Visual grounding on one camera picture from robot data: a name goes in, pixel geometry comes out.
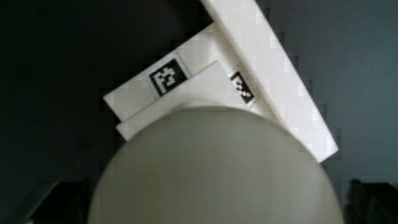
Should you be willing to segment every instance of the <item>printed label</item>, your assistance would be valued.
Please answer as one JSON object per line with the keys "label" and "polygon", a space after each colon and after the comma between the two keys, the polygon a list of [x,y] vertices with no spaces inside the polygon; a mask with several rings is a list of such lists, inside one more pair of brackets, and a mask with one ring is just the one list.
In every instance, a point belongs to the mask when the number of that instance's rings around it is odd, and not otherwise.
{"label": "printed label", "polygon": [[189,79],[176,58],[164,64],[164,66],[150,74],[150,79],[159,95],[164,96],[167,92],[171,92],[171,90]]}
{"label": "printed label", "polygon": [[255,92],[251,90],[251,87],[247,85],[247,82],[246,82],[240,71],[233,74],[230,79],[233,81],[233,85],[235,85],[239,94],[242,96],[242,99],[246,101],[246,104],[247,104],[247,106],[251,106],[253,103],[255,103],[256,96],[255,96]]}

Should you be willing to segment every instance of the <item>dark floor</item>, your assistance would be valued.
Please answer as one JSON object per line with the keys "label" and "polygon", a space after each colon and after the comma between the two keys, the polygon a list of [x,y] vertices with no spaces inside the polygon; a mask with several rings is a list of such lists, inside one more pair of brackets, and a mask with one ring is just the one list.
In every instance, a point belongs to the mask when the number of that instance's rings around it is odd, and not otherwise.
{"label": "dark floor", "polygon": [[[258,0],[342,142],[324,163],[398,181],[398,2]],[[198,0],[0,2],[0,220],[43,181],[100,176],[121,145],[102,96],[210,24]]]}

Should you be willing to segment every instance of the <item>rounded gray surface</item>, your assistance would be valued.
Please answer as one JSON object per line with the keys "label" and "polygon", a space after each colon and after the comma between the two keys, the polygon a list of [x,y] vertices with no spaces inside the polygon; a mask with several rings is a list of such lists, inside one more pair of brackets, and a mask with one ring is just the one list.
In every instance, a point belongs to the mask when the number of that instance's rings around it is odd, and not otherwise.
{"label": "rounded gray surface", "polygon": [[326,172],[278,125],[224,107],[164,117],[109,164],[89,223],[343,223]]}

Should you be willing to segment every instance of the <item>dark background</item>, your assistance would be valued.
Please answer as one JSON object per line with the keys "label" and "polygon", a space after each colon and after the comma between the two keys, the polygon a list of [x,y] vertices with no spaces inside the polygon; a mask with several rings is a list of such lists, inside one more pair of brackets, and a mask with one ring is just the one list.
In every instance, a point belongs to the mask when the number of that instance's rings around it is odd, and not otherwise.
{"label": "dark background", "polygon": [[[398,2],[258,3],[342,145],[343,198],[352,177],[398,181]],[[210,22],[198,0],[0,1],[0,220],[43,181],[96,180],[123,144],[102,96]]]}

